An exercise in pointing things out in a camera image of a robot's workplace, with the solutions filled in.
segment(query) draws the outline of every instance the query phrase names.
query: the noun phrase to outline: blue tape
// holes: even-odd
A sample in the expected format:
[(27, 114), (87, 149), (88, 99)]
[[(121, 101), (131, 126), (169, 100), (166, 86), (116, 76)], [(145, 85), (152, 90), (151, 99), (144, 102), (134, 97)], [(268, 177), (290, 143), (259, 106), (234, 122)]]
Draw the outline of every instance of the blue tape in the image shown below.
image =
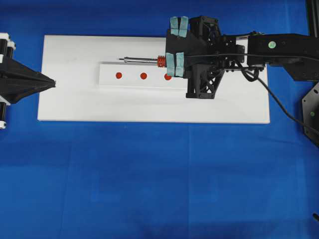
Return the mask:
[(167, 68), (167, 75), (174, 76), (175, 74), (174, 55), (168, 52), (166, 53), (166, 68)]
[(176, 76), (184, 75), (184, 52), (176, 53)]
[(178, 35), (181, 37), (186, 37), (188, 28), (188, 17), (182, 16), (180, 18), (179, 32)]
[(173, 16), (170, 18), (170, 33), (172, 35), (178, 36), (178, 18)]

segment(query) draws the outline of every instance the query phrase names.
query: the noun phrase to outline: robotic arm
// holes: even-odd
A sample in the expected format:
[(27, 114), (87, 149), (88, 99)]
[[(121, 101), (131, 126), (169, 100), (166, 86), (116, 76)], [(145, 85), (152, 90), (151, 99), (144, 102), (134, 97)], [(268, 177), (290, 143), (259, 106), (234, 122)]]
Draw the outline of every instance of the robotic arm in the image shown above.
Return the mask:
[(7, 106), (22, 98), (55, 87), (55, 81), (12, 59), (15, 43), (0, 33), (0, 129), (6, 128)]
[[(248, 49), (237, 44), (248, 39)], [(172, 17), (167, 31), (165, 57), (125, 57), (124, 62), (148, 62), (167, 67), (167, 74), (188, 80), (187, 98), (214, 99), (225, 73), (241, 71), (250, 81), (259, 80), (266, 64), (281, 66), (295, 81), (319, 81), (319, 39), (298, 34), (222, 35), (218, 20), (199, 16)], [(247, 56), (247, 66), (243, 67)], [(305, 127), (305, 134), (319, 145), (319, 94), (316, 87), (303, 99), (304, 122), (293, 118), (270, 91), (286, 115)]]

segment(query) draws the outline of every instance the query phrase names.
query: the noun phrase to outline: black bracket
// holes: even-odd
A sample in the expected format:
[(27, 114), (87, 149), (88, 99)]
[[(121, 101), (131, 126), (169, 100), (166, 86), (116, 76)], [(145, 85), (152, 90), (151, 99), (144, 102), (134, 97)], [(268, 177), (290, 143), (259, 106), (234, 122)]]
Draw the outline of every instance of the black bracket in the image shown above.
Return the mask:
[[(319, 83), (313, 87), (302, 99), (304, 123), (316, 130), (319, 130)], [(304, 128), (306, 136), (319, 146), (319, 135)]]

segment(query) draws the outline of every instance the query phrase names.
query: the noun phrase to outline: red spring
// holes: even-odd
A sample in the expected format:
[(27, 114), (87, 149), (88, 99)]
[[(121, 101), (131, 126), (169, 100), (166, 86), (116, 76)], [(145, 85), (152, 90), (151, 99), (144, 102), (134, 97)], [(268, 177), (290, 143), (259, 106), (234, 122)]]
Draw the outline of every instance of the red spring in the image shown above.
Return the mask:
[(158, 57), (158, 67), (165, 67), (166, 65), (166, 59), (164, 56)]

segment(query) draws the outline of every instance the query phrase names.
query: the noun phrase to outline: metal rod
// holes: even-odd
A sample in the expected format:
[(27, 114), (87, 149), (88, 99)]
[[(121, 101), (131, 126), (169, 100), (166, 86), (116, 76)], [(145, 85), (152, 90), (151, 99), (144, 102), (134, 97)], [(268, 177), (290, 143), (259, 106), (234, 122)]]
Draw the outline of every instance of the metal rod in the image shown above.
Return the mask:
[(122, 60), (125, 63), (127, 63), (127, 62), (140, 62), (140, 63), (150, 63), (150, 64), (157, 64), (158, 63), (157, 59), (151, 59), (151, 58), (124, 57), (124, 58), (120, 58), (119, 60)]

